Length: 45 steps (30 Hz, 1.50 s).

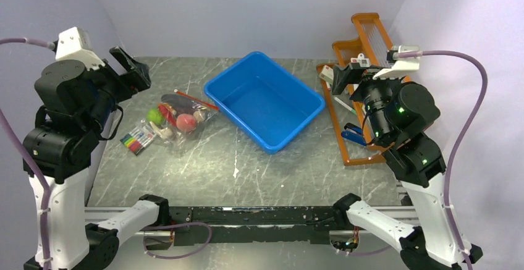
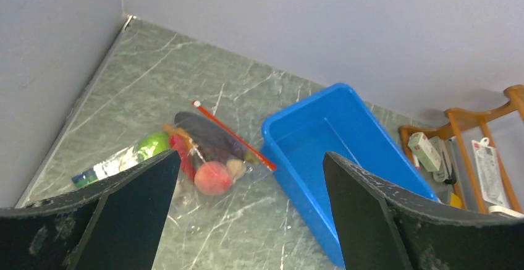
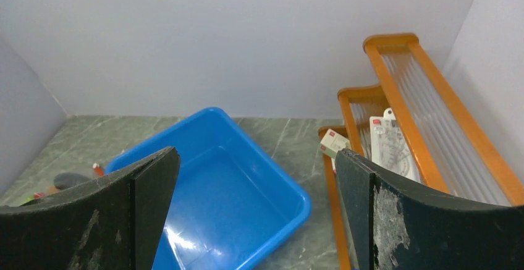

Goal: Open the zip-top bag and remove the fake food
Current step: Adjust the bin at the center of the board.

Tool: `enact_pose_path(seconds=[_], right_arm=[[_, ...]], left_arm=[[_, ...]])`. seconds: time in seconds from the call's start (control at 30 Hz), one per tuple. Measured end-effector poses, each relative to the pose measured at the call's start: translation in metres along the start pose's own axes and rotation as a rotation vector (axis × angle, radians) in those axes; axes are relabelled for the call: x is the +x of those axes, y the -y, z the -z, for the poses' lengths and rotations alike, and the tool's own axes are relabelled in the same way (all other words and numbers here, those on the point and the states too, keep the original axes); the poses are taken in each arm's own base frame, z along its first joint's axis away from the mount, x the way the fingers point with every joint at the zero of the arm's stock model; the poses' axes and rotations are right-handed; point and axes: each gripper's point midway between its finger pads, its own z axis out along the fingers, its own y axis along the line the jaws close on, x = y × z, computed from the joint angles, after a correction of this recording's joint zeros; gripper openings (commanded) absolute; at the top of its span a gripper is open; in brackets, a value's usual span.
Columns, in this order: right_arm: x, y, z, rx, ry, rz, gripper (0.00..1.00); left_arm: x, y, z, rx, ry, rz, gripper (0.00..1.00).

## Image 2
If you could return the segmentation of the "clear zip bag red seal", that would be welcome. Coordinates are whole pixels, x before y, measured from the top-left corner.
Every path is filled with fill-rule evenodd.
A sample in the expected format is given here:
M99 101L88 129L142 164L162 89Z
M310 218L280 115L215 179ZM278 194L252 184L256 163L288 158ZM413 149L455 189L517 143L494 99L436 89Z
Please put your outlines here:
M247 148L245 159L240 159L246 164L247 171L242 178L234 182L233 186L222 195L209 196L200 192L194 182L191 182L179 167L177 183L169 209L174 208L175 215L178 217L200 217L212 221L219 215L228 219L237 214L242 214L247 208L253 205L268 205L273 203L275 200L274 193L270 190L268 185L268 180L273 173L272 165L219 120L212 118L204 109L198 108L196 111L188 112L205 116L238 139L238 141ZM152 133L160 131L165 132L163 125L145 129L142 133L134 135L125 147L119 147L116 152L131 146L136 147L137 150L137 145L141 140ZM217 161L226 166L226 162L229 159L238 159L213 146L204 145L203 143L195 143L197 144L197 147L189 151L192 155L193 166L196 172L198 168L206 162ZM83 171L75 172L73 176L78 175Z

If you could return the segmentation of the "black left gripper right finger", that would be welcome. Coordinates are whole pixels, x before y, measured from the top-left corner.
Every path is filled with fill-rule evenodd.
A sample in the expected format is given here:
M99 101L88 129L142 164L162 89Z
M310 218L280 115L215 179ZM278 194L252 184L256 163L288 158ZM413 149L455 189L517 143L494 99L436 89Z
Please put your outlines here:
M523 219L429 200L341 155L323 159L346 269L522 269Z

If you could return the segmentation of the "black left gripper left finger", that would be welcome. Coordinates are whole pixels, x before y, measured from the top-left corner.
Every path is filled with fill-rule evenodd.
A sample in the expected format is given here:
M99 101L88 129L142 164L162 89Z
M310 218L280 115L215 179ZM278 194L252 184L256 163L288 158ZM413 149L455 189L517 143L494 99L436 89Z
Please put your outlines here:
M2 269L151 269L180 167L164 151L77 190L1 210Z

